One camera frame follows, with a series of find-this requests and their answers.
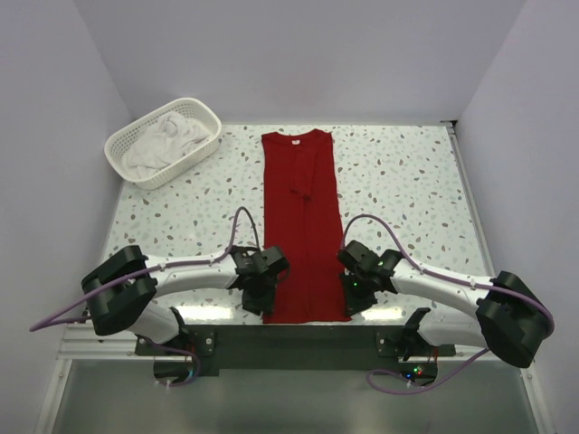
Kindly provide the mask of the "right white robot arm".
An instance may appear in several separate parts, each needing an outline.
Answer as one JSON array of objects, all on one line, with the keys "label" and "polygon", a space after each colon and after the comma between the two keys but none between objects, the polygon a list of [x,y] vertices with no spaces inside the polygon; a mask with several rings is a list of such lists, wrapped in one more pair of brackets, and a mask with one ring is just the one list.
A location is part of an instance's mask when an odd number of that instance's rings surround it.
[{"label": "right white robot arm", "polygon": [[375,293],[429,299],[449,308],[417,310],[407,327],[420,343],[458,344],[489,350],[501,361],[527,368],[554,330],[554,321],[523,280],[507,271],[496,277],[428,268],[399,250],[376,254],[350,241],[337,254],[346,307],[351,314],[375,303]]}]

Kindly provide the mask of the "red t shirt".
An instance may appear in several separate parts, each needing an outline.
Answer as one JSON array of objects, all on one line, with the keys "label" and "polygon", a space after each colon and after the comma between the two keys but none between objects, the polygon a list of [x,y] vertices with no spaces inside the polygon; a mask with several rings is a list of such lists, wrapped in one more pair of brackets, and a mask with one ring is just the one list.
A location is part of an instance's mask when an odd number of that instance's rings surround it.
[{"label": "red t shirt", "polygon": [[298,136],[262,135],[264,240],[289,261],[267,324],[347,322],[337,259],[343,228],[333,138],[313,129]]}]

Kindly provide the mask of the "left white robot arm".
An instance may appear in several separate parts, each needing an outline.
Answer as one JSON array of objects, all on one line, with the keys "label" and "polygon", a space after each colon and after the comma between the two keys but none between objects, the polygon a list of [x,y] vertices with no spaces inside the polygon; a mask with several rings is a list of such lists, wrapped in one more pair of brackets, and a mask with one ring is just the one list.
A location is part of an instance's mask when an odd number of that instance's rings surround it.
[{"label": "left white robot arm", "polygon": [[290,265],[281,248],[232,246],[225,253],[173,261],[128,246],[81,282],[98,336],[129,331],[154,344],[189,351],[193,338],[174,307],[158,297],[197,289],[239,289],[242,307],[255,315],[273,312],[276,287]]}]

